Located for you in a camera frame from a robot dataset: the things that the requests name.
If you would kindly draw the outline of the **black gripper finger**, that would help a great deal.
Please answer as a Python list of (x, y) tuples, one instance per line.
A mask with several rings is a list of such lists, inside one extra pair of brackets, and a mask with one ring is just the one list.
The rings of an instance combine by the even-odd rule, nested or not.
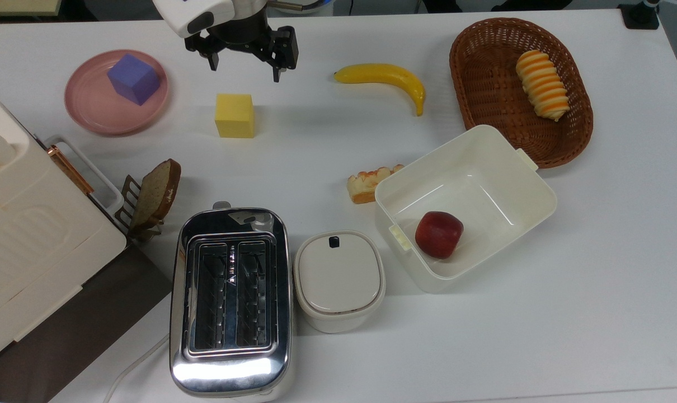
[(255, 44), (255, 56), (272, 67), (275, 83), (280, 81), (282, 72), (296, 69), (299, 50), (292, 26), (280, 26), (277, 30), (268, 26)]
[(203, 38), (200, 33), (193, 34), (185, 38), (185, 48), (188, 51), (196, 51), (205, 58), (212, 71), (218, 68), (218, 53), (228, 48), (228, 44), (223, 39), (216, 36), (217, 31), (207, 31), (208, 35)]

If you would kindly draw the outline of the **black gripper body silver ring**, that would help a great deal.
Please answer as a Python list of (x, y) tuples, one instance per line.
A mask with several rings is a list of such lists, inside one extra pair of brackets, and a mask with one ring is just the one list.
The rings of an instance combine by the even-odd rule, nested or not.
[(252, 54), (271, 54), (274, 43), (267, 23), (267, 1), (231, 1), (231, 20), (208, 28), (206, 43), (210, 53), (233, 49)]

